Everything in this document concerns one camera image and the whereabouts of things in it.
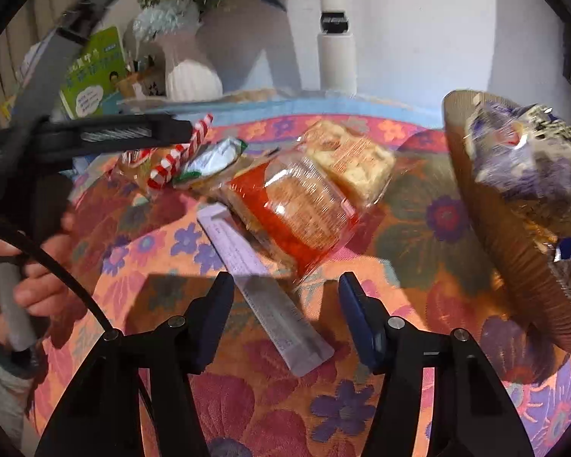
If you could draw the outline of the person left hand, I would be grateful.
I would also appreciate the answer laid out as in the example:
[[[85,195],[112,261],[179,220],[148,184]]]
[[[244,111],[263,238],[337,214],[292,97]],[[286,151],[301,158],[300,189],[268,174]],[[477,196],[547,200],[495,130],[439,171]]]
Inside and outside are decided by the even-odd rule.
[[[48,238],[42,249],[65,269],[71,269],[76,216],[70,206],[62,216],[62,230]],[[19,254],[11,244],[0,240],[0,257]],[[80,310],[82,302],[53,273],[40,263],[30,260],[24,266],[26,278],[15,287],[14,299],[29,314],[41,318],[57,318],[63,312]],[[10,328],[0,307],[0,345],[10,349]]]

